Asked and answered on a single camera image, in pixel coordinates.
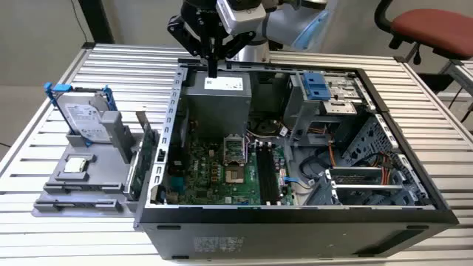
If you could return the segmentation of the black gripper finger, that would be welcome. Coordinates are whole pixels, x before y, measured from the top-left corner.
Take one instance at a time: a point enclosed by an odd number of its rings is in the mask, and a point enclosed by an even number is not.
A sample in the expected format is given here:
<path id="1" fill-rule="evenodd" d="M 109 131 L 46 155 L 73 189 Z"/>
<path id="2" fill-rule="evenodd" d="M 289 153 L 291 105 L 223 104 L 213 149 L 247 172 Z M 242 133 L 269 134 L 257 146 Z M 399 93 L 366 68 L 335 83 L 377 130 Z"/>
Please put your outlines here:
<path id="1" fill-rule="evenodd" d="M 211 42 L 206 30 L 206 22 L 202 18 L 197 18 L 187 24 L 193 31 L 197 33 L 197 39 L 185 28 L 185 20 L 182 16 L 173 16 L 169 19 L 166 30 L 178 41 L 181 46 L 186 49 L 191 56 L 198 56 L 206 60 L 207 77 L 213 77 L 213 52 Z"/>
<path id="2" fill-rule="evenodd" d="M 230 41 L 223 44 L 223 36 L 218 35 L 214 39 L 211 54 L 211 77 L 217 77 L 218 60 L 231 58 L 237 52 L 249 44 L 255 37 L 254 32 L 237 34 Z"/>

